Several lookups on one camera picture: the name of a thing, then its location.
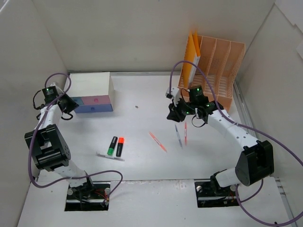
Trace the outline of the pink drawer with knob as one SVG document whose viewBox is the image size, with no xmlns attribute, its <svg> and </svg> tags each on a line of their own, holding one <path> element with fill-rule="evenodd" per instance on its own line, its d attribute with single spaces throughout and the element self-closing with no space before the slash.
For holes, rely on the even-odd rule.
<svg viewBox="0 0 303 227">
<path fill-rule="evenodd" d="M 109 95 L 84 96 L 81 98 L 84 105 L 107 105 L 111 104 Z"/>
</svg>

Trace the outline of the orange folder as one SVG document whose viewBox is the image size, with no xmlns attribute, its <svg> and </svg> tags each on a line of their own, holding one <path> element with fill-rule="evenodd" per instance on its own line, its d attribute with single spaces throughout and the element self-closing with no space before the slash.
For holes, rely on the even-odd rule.
<svg viewBox="0 0 303 227">
<path fill-rule="evenodd" d="M 201 41 L 198 39 L 197 31 L 194 33 L 190 32 L 187 39 L 187 45 L 185 50 L 184 60 L 189 61 L 195 65 L 200 60 L 200 44 Z M 189 88 L 193 82 L 196 68 L 190 63 L 183 63 L 181 76 L 183 79 L 183 87 Z"/>
</svg>

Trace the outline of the orange cap black highlighter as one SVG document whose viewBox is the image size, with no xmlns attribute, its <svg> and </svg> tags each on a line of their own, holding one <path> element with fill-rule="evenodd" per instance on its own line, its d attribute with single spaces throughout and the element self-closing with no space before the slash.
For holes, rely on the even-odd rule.
<svg viewBox="0 0 303 227">
<path fill-rule="evenodd" d="M 116 149 L 116 157 L 121 157 L 123 146 L 124 146 L 125 139 L 120 137 L 118 139 L 117 149 Z"/>
</svg>

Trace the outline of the green cap black highlighter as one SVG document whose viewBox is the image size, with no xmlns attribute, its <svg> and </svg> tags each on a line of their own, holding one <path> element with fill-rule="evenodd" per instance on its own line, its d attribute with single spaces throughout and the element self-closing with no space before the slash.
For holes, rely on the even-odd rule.
<svg viewBox="0 0 303 227">
<path fill-rule="evenodd" d="M 109 148 L 107 150 L 107 155 L 112 156 L 114 151 L 115 151 L 115 147 L 118 141 L 118 137 L 114 136 L 111 140 L 111 143 L 109 145 Z"/>
</svg>

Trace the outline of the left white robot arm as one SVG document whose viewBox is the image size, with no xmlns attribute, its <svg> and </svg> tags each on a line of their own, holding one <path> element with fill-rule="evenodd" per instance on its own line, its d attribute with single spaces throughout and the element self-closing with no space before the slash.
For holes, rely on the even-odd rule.
<svg viewBox="0 0 303 227">
<path fill-rule="evenodd" d="M 95 187 L 88 174 L 71 160 L 70 149 L 59 131 L 58 123 L 71 120 L 71 112 L 79 107 L 55 84 L 42 89 L 45 104 L 40 107 L 39 127 L 36 137 L 34 131 L 25 134 L 28 147 L 32 147 L 32 159 L 39 170 L 59 174 L 65 178 L 72 192 L 83 198 L 93 196 Z"/>
</svg>

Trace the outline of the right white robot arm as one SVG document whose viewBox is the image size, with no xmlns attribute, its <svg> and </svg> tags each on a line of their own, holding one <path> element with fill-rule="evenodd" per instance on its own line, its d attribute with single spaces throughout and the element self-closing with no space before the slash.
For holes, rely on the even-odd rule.
<svg viewBox="0 0 303 227">
<path fill-rule="evenodd" d="M 235 147 L 237 164 L 234 168 L 219 171 L 211 177 L 209 188 L 213 194 L 220 195 L 228 186 L 235 184 L 250 186 L 273 174 L 272 144 L 267 140 L 258 140 L 232 123 L 223 106 L 215 101 L 209 101 L 203 94 L 201 86 L 190 89 L 188 102 L 183 99 L 177 87 L 168 88 L 165 96 L 172 100 L 168 120 L 182 122 L 188 115 L 202 119 Z"/>
</svg>

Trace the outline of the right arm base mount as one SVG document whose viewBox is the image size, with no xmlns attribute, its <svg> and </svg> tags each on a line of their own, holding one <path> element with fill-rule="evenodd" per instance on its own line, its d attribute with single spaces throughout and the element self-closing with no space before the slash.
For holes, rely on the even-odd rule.
<svg viewBox="0 0 303 227">
<path fill-rule="evenodd" d="M 236 195 L 229 187 L 215 189 L 208 181 L 195 181 L 196 202 L 198 208 L 222 208 L 239 206 Z"/>
</svg>

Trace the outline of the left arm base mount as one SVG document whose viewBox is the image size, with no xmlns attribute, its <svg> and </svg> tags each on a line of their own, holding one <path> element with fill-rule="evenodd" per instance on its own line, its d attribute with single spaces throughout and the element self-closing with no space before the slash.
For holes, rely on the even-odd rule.
<svg viewBox="0 0 303 227">
<path fill-rule="evenodd" d="M 64 211 L 108 211 L 110 182 L 94 182 L 90 192 L 79 193 L 68 187 Z"/>
</svg>

